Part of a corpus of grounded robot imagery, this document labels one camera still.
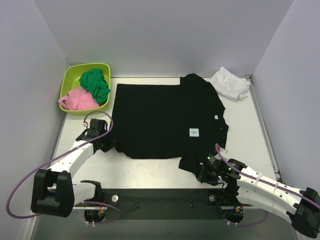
black cloth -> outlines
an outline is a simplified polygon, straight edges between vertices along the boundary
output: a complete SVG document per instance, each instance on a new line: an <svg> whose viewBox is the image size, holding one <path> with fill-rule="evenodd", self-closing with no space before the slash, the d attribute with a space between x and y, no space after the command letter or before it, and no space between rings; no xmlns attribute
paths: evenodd
<svg viewBox="0 0 320 240"><path fill-rule="evenodd" d="M194 73L180 85L118 84L109 136L130 158L182 157L179 168L197 176L199 160L214 154L216 143L226 145L224 110L211 83Z"/></svg>

lime green laundry basket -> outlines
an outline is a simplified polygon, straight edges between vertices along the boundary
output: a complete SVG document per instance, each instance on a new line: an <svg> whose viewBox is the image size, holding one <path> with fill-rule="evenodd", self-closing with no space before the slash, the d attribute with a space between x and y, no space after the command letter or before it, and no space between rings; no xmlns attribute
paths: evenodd
<svg viewBox="0 0 320 240"><path fill-rule="evenodd" d="M79 64L69 67L64 74L62 86L60 90L60 98L67 95L71 89L76 89L80 86L79 79L83 73L90 69L102 69L102 74L104 76L104 80L108 84L109 89L111 89L111 74L110 74L110 67L105 63L85 63ZM85 110L69 110L65 109L63 106L60 105L62 111L65 111L72 115L87 115L92 111L105 111L107 109L107 105L110 99L110 93L108 98L105 102L100 103L99 107L85 109Z"/></svg>

white tag on shirt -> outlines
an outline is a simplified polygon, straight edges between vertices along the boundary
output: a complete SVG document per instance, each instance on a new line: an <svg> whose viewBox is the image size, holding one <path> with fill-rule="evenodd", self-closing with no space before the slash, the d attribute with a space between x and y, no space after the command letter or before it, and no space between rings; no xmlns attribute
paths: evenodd
<svg viewBox="0 0 320 240"><path fill-rule="evenodd" d="M189 128L190 137L199 137L199 128Z"/></svg>

crumpled white towel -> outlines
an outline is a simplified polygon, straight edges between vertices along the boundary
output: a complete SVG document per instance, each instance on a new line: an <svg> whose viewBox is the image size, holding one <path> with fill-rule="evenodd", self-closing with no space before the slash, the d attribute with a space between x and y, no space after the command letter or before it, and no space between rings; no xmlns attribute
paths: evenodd
<svg viewBox="0 0 320 240"><path fill-rule="evenodd" d="M214 86L216 92L234 102L248 96L251 82L241 79L223 66L217 71L209 82Z"/></svg>

table top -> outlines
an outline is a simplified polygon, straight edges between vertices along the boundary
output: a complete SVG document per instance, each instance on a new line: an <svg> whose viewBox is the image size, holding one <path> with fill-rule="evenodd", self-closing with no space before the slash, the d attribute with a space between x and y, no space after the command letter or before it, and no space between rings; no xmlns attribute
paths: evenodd
<svg viewBox="0 0 320 240"><path fill-rule="evenodd" d="M117 84L178 85L179 78L112 78L110 100L106 112L112 114ZM273 180L274 168L264 140L252 96L233 102L219 96L224 107L224 119L229 125L226 149L233 159L250 166L257 172ZM104 114L89 117L109 119ZM82 133L84 116L67 114L56 156L68 151L75 139ZM115 149L109 152L97 151L74 175L73 181L93 180L101 183L104 189L197 189L214 188L200 183L194 174L179 169L180 157L170 159L131 159Z"/></svg>

